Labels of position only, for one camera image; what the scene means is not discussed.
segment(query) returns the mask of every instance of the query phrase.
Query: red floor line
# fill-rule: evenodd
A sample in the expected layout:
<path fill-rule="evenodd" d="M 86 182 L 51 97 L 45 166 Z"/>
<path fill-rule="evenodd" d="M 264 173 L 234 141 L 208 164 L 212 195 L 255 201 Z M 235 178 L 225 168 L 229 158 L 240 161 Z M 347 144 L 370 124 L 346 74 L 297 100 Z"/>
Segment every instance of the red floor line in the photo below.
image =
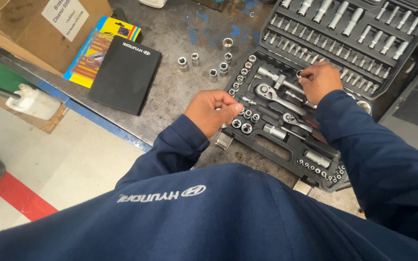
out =
<path fill-rule="evenodd" d="M 0 197 L 31 221 L 58 211 L 7 171 L 0 178 Z"/>

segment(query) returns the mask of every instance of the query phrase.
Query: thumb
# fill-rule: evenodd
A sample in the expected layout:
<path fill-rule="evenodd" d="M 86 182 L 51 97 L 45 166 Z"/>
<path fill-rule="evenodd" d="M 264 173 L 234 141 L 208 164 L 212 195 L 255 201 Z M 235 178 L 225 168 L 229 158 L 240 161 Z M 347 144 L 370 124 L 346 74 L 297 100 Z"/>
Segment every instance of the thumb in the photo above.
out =
<path fill-rule="evenodd" d="M 299 78 L 298 82 L 303 88 L 309 88 L 309 86 L 312 84 L 312 81 L 305 77 Z"/>
<path fill-rule="evenodd" d="M 244 106 L 241 103 L 235 103 L 225 107 L 222 110 L 218 110 L 217 114 L 219 115 L 220 122 L 231 122 L 231 119 L 235 118 Z"/>

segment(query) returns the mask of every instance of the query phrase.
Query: navy blue jacket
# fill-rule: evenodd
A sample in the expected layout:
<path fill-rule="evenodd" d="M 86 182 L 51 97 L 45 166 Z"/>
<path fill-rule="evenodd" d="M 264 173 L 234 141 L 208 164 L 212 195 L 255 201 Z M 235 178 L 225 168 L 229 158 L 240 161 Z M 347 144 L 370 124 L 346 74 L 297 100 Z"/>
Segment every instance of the navy blue jacket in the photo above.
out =
<path fill-rule="evenodd" d="M 114 190 L 0 232 L 0 260 L 418 260 L 418 151 L 343 91 L 317 108 L 367 220 L 241 164 L 180 116 Z"/>

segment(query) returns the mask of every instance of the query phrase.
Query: white label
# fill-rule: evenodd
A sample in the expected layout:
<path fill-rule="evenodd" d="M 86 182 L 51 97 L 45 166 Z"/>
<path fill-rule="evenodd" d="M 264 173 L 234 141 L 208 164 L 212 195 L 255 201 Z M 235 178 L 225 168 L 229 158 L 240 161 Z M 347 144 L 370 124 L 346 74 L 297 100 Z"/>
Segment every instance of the white label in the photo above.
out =
<path fill-rule="evenodd" d="M 78 0 L 50 0 L 41 14 L 71 42 L 89 16 Z"/>

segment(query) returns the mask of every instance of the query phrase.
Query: worn metal surface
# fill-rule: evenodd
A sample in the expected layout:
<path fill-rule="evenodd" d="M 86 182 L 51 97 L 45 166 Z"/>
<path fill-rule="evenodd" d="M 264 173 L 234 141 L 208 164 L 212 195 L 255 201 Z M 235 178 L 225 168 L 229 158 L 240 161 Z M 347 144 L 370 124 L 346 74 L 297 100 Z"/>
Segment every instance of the worn metal surface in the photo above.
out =
<path fill-rule="evenodd" d="M 40 79 L 50 83 L 66 93 L 80 104 L 127 132 L 152 145 L 160 131 L 170 125 L 183 113 L 191 99 L 201 90 L 223 89 L 233 73 L 233 68 L 245 63 L 244 57 L 259 42 L 259 32 L 272 6 L 254 0 L 235 0 L 227 4 L 223 13 L 209 9 L 190 0 L 172 0 L 162 9 L 155 9 L 140 4 L 138 1 L 110 0 L 113 8 L 121 7 L 129 23 L 142 28 L 141 44 L 160 51 L 163 54 L 155 80 L 149 90 L 140 116 L 112 109 L 88 100 L 88 88 L 64 80 L 31 64 L 17 61 L 20 66 L 32 72 Z M 225 52 L 221 41 L 230 37 L 234 40 L 232 62 L 229 74 L 218 77 L 216 83 L 209 82 L 209 70 L 217 68 L 224 60 Z M 197 52 L 200 66 L 192 67 L 188 72 L 180 72 L 177 59 Z M 296 175 L 273 163 L 250 148 L 233 141 L 227 151 L 213 143 L 204 151 L 197 167 L 224 163 L 243 163 L 275 176 L 292 187 L 298 179 Z M 258 139 L 258 143 L 276 152 L 281 157 L 289 158 L 285 151 L 276 145 Z M 352 214 L 357 213 L 358 205 L 351 189 L 336 192 L 331 200 L 326 192 L 313 192 L 314 197 Z"/>

